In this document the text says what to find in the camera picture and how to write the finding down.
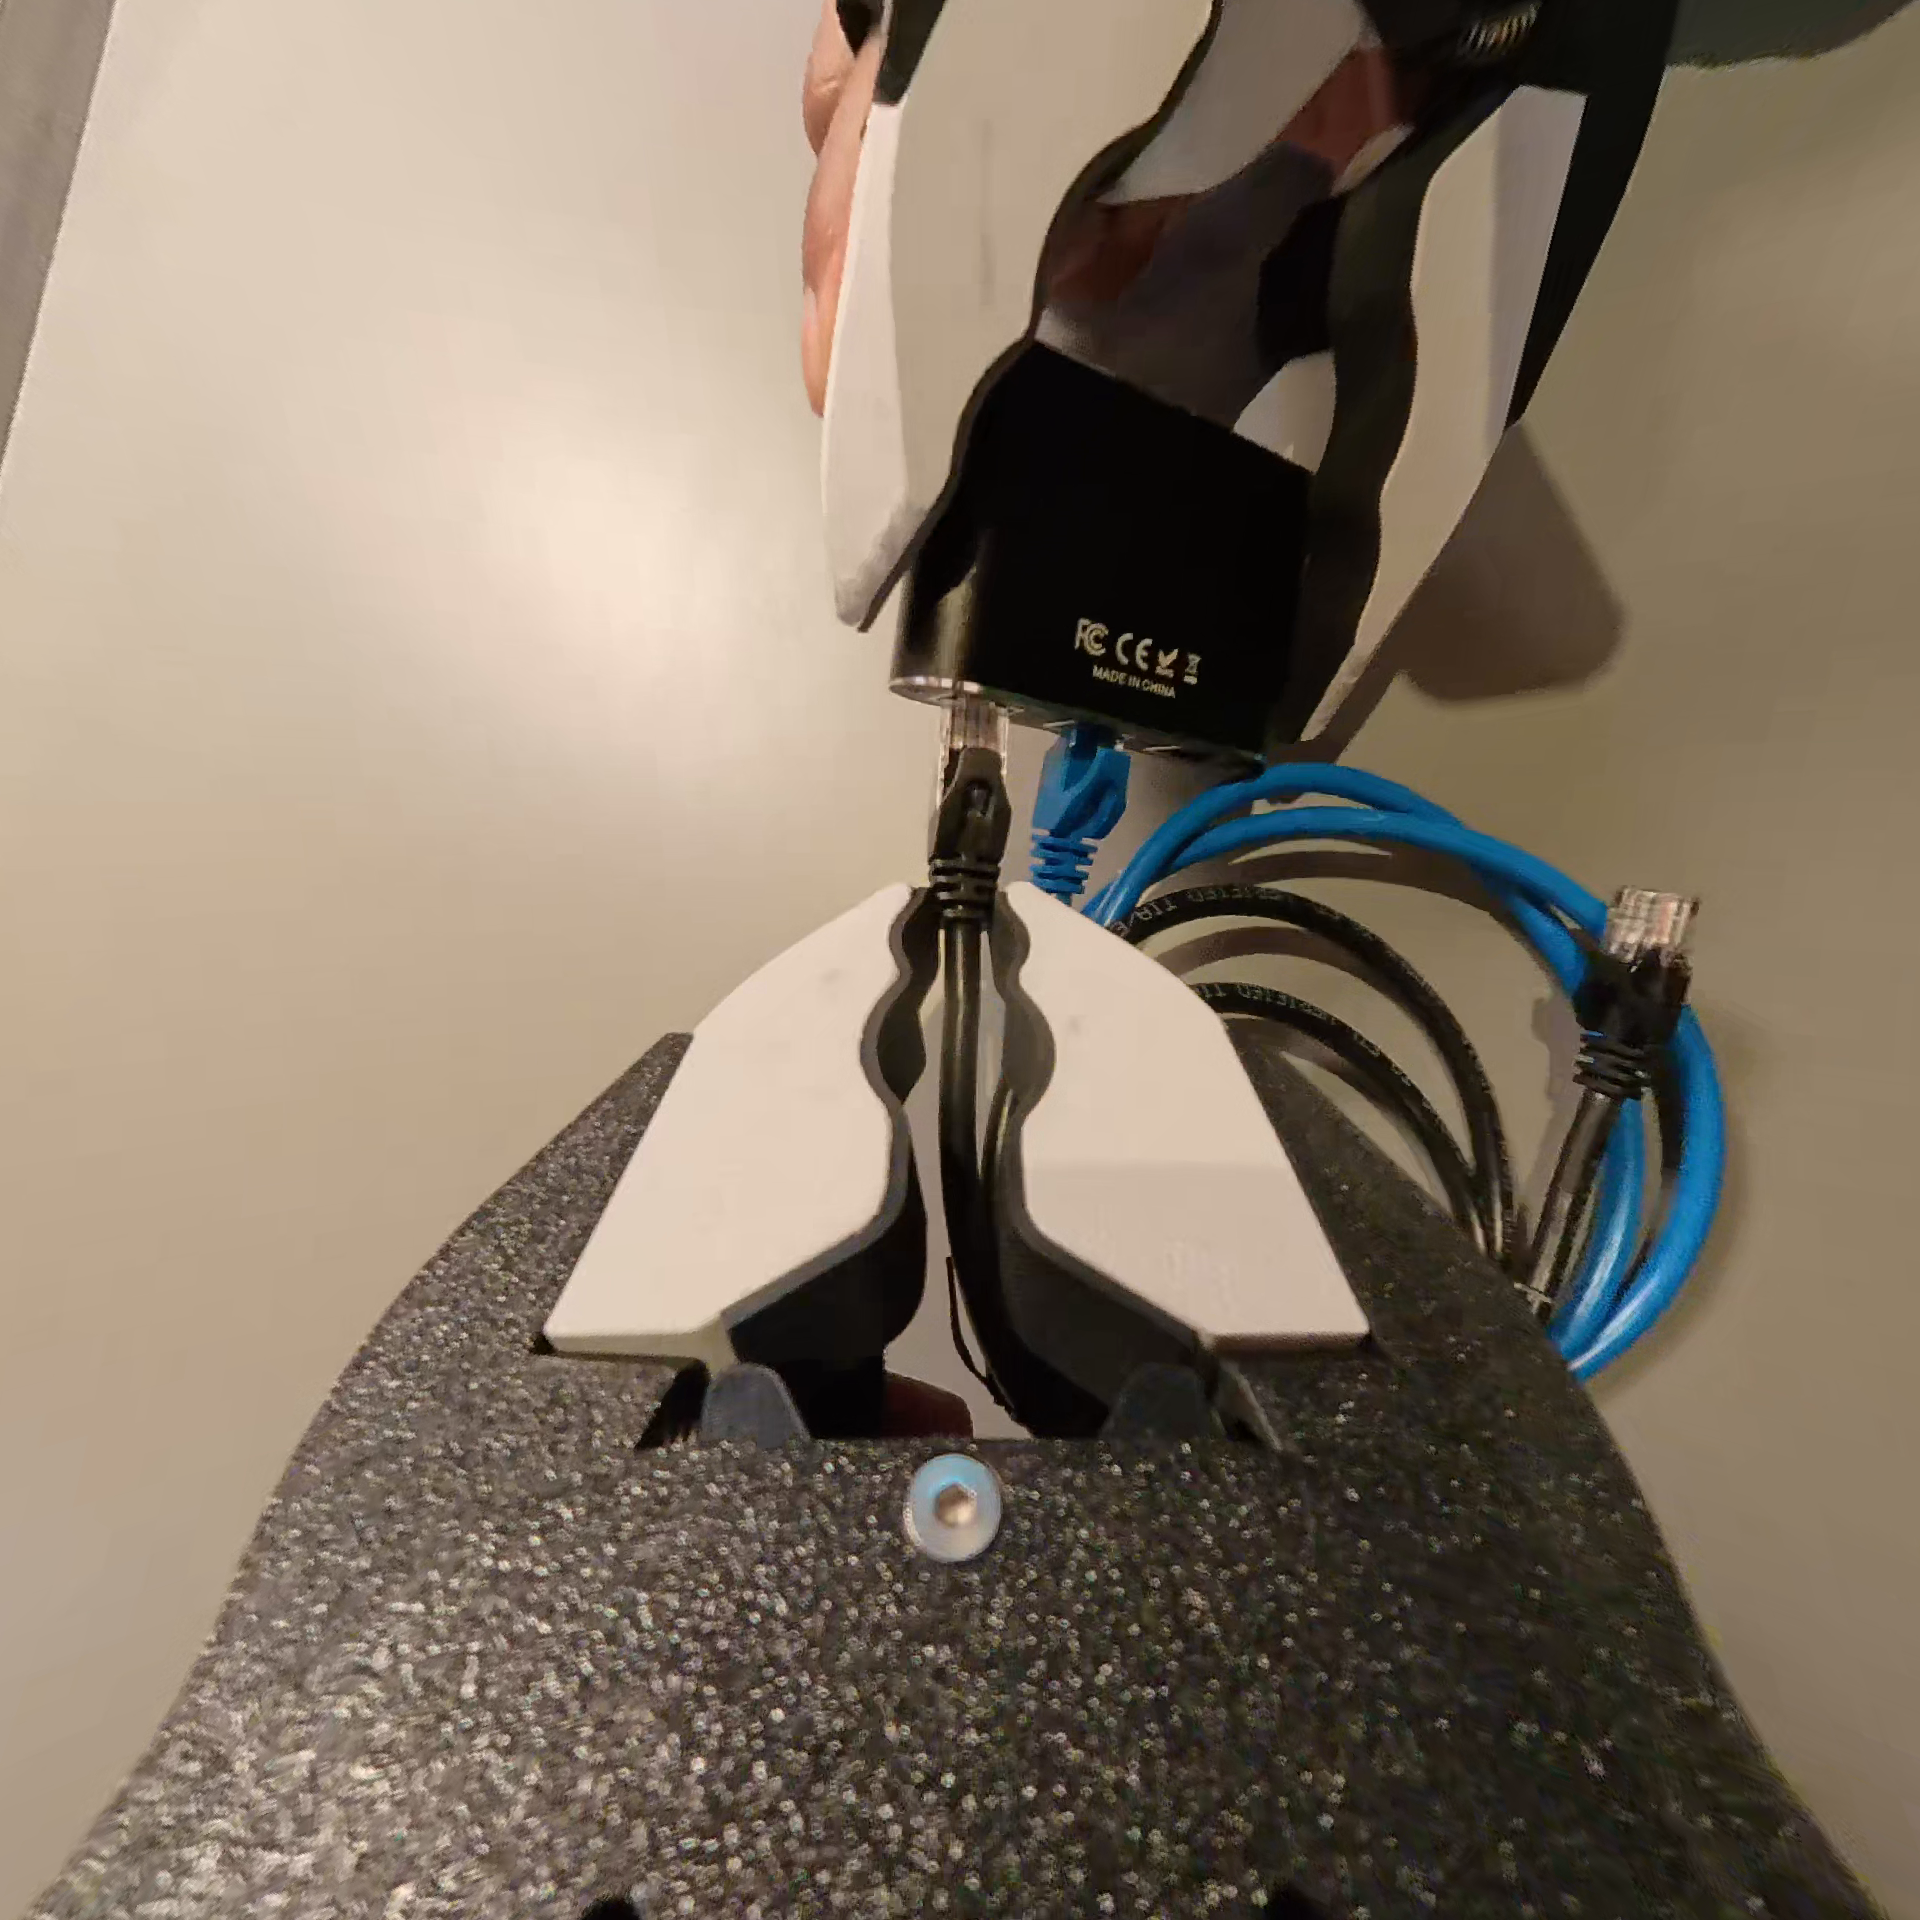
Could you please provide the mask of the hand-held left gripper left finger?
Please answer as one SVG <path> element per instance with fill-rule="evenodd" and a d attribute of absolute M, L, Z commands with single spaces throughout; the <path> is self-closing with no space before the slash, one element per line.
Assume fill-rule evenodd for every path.
<path fill-rule="evenodd" d="M 545 1346 L 760 1367 L 803 1420 L 883 1416 L 887 1349 L 923 1301 L 920 1074 L 923 888 L 889 884 L 693 1029 Z"/>

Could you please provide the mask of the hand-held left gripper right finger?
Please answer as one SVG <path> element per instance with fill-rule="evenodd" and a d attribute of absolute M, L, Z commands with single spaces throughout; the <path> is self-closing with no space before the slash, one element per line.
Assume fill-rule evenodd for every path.
<path fill-rule="evenodd" d="M 1029 880 L 1003 894 L 1003 1297 L 1096 1407 L 1142 1367 L 1342 1354 L 1368 1319 L 1224 1021 Z"/>

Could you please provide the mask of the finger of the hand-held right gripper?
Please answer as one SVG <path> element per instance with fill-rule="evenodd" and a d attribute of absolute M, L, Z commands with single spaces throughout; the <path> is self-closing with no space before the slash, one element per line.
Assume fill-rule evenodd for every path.
<path fill-rule="evenodd" d="M 1268 752 L 1324 733 L 1506 441 L 1582 113 L 1579 94 L 1516 88 L 1339 203 L 1331 419 Z"/>
<path fill-rule="evenodd" d="M 1029 344 L 1057 217 L 1131 167 L 1227 5 L 840 5 L 877 54 L 823 407 L 836 615 L 864 631 L 954 490 L 982 394 Z"/>

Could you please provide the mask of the black ethernet switch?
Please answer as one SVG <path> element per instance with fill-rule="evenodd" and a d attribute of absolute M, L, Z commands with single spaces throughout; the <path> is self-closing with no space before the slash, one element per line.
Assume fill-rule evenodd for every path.
<path fill-rule="evenodd" d="M 908 570 L 891 688 L 1260 759 L 1307 494 L 1307 466 L 1032 344 L 982 399 Z"/>

